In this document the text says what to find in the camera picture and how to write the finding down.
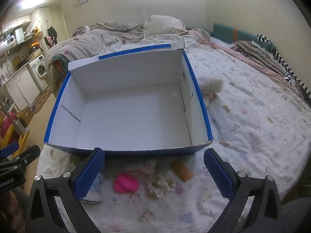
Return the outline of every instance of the teal headboard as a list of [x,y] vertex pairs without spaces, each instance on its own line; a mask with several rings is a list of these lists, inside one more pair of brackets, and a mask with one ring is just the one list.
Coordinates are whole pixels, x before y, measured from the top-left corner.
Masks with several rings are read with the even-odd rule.
[[211,37],[217,38],[227,44],[232,44],[238,40],[254,41],[262,48],[265,48],[268,52],[273,52],[275,47],[270,43],[258,42],[257,36],[245,31],[235,29],[230,26],[226,26],[220,23],[214,23],[213,32],[206,30]]

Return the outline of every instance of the wall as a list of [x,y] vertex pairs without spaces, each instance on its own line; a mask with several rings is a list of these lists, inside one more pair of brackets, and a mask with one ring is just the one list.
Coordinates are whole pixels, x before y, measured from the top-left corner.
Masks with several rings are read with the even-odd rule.
[[76,28],[118,20],[145,22],[151,15],[169,15],[187,26],[206,25],[205,0],[89,0],[75,8],[77,0],[61,0],[70,36]]
[[226,24],[263,34],[296,75],[311,88],[311,29],[292,0],[206,0],[206,27]]
[[57,43],[69,39],[61,5],[50,6],[54,29],[57,32]]

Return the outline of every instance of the patterned bedsheet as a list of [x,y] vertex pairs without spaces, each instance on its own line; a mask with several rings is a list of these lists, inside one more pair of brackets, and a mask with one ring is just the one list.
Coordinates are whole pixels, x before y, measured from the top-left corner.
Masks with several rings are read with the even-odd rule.
[[[158,35],[138,44],[116,43],[105,46],[101,54],[181,38]],[[221,50],[198,44],[191,36],[184,39],[196,76],[208,71],[224,79],[223,91],[207,107],[214,137],[210,147],[235,170],[258,178],[273,175],[282,199],[297,182],[310,154],[310,108],[296,94],[246,63]],[[145,176],[139,172],[133,174],[140,182],[137,193],[116,194],[113,180],[122,172],[121,166],[134,159],[107,158],[105,180],[99,191],[103,201],[97,205],[83,204],[83,207],[101,232],[206,233],[228,200],[221,196],[205,168],[203,153],[204,149],[179,157],[195,175],[185,183],[175,176],[176,190],[159,199],[144,191]],[[156,173],[170,169],[175,159],[157,158]],[[45,145],[37,173],[44,178],[57,177],[70,169],[71,163],[68,153]],[[74,232],[59,200],[58,204],[68,229]]]

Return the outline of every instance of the striped cloth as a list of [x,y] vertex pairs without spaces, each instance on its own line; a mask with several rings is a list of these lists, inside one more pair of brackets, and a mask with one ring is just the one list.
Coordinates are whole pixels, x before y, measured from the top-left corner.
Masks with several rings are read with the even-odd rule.
[[[267,37],[265,37],[262,34],[258,34],[258,41],[259,42],[267,42],[270,44],[273,44],[272,41],[270,39],[268,39]],[[288,66],[288,64],[285,62],[285,60],[281,57],[281,55],[279,54],[275,44],[273,44],[275,47],[275,53],[273,54],[274,59],[282,65],[282,67],[284,67],[286,69],[286,74],[284,76],[284,79],[288,82],[291,83],[292,79],[294,79],[299,87],[301,88],[301,92],[304,96],[305,101],[311,106],[311,92],[308,89],[308,87],[295,75],[295,73],[293,72],[292,69],[290,69],[290,67]]]

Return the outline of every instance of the metal screw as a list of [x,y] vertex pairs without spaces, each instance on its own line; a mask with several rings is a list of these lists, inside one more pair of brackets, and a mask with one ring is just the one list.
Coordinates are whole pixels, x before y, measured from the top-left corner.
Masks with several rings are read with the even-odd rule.
[[243,171],[239,171],[238,172],[238,175],[241,177],[241,178],[244,178],[246,176],[246,173],[243,172]]
[[64,178],[68,178],[68,177],[70,177],[70,175],[71,175],[71,172],[69,172],[69,171],[63,173]]
[[40,180],[41,179],[41,175],[36,175],[35,176],[35,181],[38,181],[38,180]]
[[268,175],[268,176],[267,176],[267,179],[270,180],[270,181],[274,181],[274,178],[273,178],[272,175]]

